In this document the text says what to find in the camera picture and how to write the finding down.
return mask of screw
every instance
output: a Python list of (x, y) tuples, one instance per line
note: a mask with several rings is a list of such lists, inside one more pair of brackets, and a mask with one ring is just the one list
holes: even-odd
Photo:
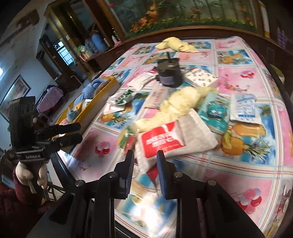
[(175, 178), (181, 178), (183, 174), (181, 172), (175, 172), (174, 173)]
[(111, 172), (111, 173), (109, 173), (109, 177), (110, 178), (115, 178), (116, 176), (118, 175), (118, 173), (117, 172)]
[(80, 186), (83, 186), (84, 185), (84, 181), (83, 180), (77, 180), (76, 182), (75, 182), (75, 186), (76, 187), (80, 187)]
[(213, 179), (210, 179), (207, 181), (207, 183), (210, 185), (210, 186), (215, 186), (217, 184), (217, 182)]

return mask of red label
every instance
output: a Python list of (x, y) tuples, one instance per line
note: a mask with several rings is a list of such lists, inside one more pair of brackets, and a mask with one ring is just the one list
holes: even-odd
[(183, 145), (174, 137), (179, 135), (175, 133), (176, 122), (170, 122), (166, 125), (157, 127), (151, 131), (142, 134), (142, 143), (144, 155), (146, 158), (155, 156), (158, 150), (168, 152), (173, 149), (183, 147)]

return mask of blue and white packet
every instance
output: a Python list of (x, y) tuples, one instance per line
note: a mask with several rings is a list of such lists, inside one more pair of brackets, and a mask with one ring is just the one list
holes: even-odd
[(237, 93), (231, 96), (230, 120), (244, 123), (261, 124), (253, 94)]

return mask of purple cloth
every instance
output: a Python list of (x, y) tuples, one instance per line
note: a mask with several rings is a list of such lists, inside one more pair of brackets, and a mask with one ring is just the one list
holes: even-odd
[(54, 107), (62, 96), (63, 91), (61, 89), (57, 87), (49, 88), (45, 97), (37, 106), (38, 112), (42, 113)]

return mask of yellow towel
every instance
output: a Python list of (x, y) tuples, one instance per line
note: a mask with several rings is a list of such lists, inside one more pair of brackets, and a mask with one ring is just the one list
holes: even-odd
[(175, 51), (188, 52), (188, 53), (197, 53), (199, 52), (193, 45), (188, 44), (187, 42), (182, 42), (176, 37), (169, 37), (164, 39), (160, 44), (156, 46), (156, 49), (163, 50), (166, 48), (171, 48)]

